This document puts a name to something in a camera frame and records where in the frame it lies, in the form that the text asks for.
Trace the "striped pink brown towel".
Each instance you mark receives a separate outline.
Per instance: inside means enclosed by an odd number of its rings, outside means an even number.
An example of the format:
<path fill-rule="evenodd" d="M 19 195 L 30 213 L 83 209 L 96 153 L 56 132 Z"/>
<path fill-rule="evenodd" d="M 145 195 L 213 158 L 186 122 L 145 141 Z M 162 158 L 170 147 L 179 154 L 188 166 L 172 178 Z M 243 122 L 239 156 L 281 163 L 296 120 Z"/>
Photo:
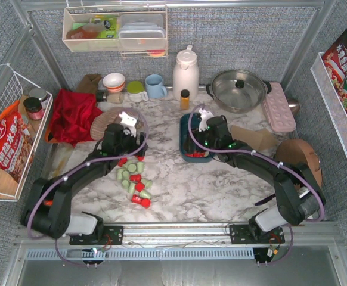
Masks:
<path fill-rule="evenodd" d="M 92 122 L 90 136 L 93 141 L 103 139 L 104 132 L 109 124 L 120 123 L 119 114 L 123 111 L 122 107 L 113 107 L 97 116 Z"/>

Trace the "teal plastic storage basket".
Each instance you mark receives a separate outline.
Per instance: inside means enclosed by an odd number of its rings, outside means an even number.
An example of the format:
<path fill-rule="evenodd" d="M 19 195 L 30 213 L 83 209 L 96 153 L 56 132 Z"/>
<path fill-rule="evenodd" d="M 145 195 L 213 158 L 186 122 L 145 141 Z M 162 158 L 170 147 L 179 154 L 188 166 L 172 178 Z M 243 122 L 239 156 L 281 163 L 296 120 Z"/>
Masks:
<path fill-rule="evenodd" d="M 207 157 L 203 158 L 191 158 L 187 157 L 186 153 L 200 153 L 196 148 L 197 145 L 193 142 L 191 139 L 189 132 L 188 132 L 188 120 L 189 120 L 190 114 L 185 114 L 180 119 L 179 124 L 179 150 L 182 155 L 182 158 L 187 163 L 208 163 L 212 161 L 212 154 L 209 153 Z"/>

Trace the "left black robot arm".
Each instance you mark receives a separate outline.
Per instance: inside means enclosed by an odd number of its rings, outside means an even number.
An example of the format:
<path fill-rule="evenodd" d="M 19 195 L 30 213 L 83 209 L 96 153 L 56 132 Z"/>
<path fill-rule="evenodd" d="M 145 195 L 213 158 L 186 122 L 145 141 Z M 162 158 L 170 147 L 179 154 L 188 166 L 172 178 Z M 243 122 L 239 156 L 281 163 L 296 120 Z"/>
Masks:
<path fill-rule="evenodd" d="M 144 156 L 148 137 L 147 130 L 133 136 L 130 128 L 111 123 L 83 162 L 60 176 L 35 180 L 20 219 L 28 237 L 58 239 L 65 234 L 73 197 L 91 182 L 109 174 L 121 159 Z"/>

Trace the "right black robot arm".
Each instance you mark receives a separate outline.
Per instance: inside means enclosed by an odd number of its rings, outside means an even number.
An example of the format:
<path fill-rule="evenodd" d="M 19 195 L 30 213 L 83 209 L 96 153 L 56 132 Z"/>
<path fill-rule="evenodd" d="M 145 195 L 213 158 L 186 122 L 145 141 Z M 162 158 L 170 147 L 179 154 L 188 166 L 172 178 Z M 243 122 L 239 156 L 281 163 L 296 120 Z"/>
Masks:
<path fill-rule="evenodd" d="M 297 226 L 315 212 L 320 214 L 318 220 L 324 218 L 325 196 L 305 163 L 275 161 L 233 139 L 224 116 L 211 117 L 187 131 L 192 150 L 214 153 L 219 161 L 250 172 L 274 188 L 276 205 L 249 220 L 250 236 L 255 241 L 277 227 Z"/>

